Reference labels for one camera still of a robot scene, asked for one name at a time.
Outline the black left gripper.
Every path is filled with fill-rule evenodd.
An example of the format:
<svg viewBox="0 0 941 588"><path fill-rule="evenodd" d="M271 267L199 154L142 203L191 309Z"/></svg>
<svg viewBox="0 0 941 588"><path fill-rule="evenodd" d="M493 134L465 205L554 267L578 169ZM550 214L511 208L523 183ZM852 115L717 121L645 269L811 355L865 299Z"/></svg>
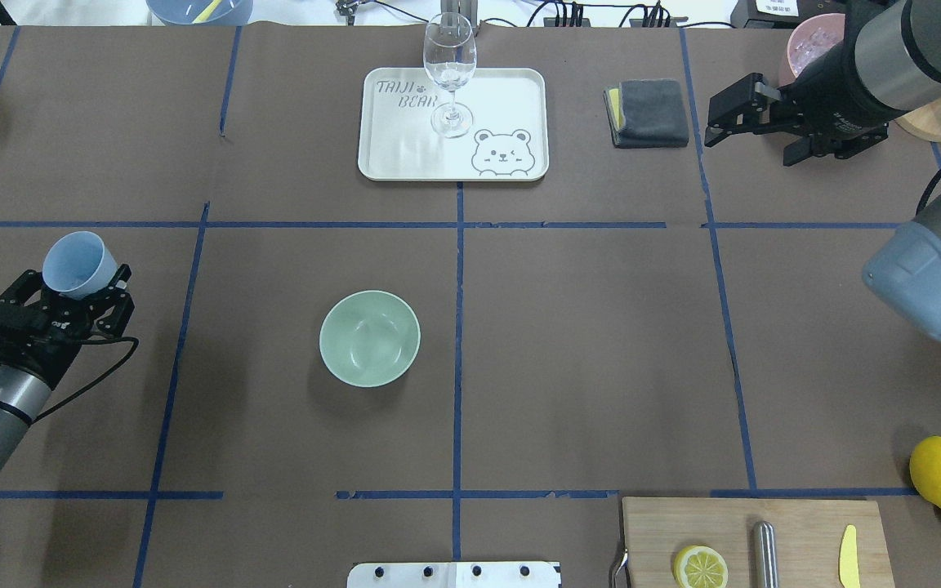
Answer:
<svg viewBox="0 0 941 588"><path fill-rule="evenodd" d="M0 295L3 325L0 364L36 376L55 390L91 332L121 337L135 309L127 284L133 272L122 264L89 305L52 305L42 273L26 270Z"/></svg>

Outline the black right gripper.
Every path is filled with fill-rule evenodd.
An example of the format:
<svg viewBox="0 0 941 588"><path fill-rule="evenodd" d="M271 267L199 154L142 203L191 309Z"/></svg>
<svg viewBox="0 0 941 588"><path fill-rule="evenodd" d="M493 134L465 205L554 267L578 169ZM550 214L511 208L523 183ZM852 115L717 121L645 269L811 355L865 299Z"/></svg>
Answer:
<svg viewBox="0 0 941 588"><path fill-rule="evenodd" d="M863 85L856 67L855 41L843 41L809 64L795 82L770 86L759 72L744 75L710 98L706 148L740 134L798 134L784 149L783 165L833 154L850 158L886 138L886 124L896 110L882 104ZM763 117L773 103L795 110L800 118Z"/></svg>

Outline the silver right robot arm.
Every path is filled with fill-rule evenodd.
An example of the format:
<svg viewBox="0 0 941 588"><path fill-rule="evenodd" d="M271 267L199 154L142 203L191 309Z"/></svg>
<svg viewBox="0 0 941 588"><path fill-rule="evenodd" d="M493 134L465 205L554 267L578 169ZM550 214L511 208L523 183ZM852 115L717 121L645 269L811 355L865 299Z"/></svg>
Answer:
<svg viewBox="0 0 941 588"><path fill-rule="evenodd" d="M816 353L941 364L926 337L863 283L863 265L912 215L936 172L928 144L892 126L854 158L785 167L785 135L694 146L703 193L699 273L711 308L690 331L735 354Z"/></svg>

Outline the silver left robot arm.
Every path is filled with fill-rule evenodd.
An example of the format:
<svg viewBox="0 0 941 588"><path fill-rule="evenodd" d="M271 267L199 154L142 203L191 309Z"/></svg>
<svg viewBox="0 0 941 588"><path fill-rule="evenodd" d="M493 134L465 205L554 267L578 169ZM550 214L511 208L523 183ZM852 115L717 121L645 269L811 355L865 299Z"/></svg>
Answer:
<svg viewBox="0 0 941 588"><path fill-rule="evenodd" d="M139 342L124 334L135 305L120 265L93 293L71 299L27 270L0 294L0 472L86 346Z"/></svg>

